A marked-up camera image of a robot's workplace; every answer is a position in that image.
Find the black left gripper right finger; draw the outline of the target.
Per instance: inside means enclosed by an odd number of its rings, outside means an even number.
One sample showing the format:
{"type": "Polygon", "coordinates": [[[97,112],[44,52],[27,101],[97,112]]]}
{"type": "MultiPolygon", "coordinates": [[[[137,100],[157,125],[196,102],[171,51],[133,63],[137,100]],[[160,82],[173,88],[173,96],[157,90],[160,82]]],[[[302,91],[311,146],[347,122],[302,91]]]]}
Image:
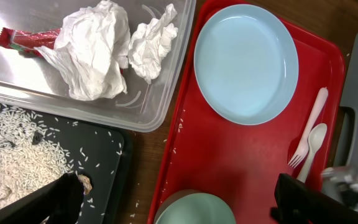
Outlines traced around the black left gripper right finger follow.
{"type": "Polygon", "coordinates": [[[276,207],[270,217],[277,223],[358,223],[358,212],[301,181],[281,173],[275,186],[276,207]]]}

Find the green plastic bowl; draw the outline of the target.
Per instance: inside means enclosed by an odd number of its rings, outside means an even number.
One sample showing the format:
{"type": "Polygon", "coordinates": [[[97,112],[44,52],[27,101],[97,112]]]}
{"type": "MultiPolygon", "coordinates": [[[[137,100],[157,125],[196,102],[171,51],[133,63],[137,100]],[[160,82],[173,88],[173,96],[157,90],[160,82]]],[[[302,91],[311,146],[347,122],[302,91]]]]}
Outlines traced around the green plastic bowl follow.
{"type": "Polygon", "coordinates": [[[161,204],[154,224],[236,224],[236,219],[219,197],[187,189],[172,194],[161,204]]]}

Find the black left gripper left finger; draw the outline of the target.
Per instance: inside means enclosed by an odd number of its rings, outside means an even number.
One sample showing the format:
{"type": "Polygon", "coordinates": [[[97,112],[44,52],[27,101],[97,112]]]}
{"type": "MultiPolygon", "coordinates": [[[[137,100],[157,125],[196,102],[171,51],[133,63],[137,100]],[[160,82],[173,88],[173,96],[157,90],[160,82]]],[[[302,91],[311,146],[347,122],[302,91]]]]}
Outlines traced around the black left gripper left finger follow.
{"type": "Polygon", "coordinates": [[[28,196],[0,209],[0,224],[75,224],[85,196],[83,184],[75,174],[63,174],[28,196]]]}

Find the large white napkin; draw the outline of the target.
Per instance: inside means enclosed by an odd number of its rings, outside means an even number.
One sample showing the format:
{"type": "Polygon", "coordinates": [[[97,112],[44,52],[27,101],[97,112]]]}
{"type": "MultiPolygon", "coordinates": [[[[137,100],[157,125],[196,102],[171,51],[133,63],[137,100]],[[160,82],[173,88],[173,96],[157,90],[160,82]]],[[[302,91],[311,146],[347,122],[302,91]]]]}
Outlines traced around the large white napkin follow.
{"type": "Polygon", "coordinates": [[[126,10],[112,1],[84,7],[63,19],[54,48],[37,47],[61,74],[74,100],[114,98],[127,91],[131,34],[126,10]]]}

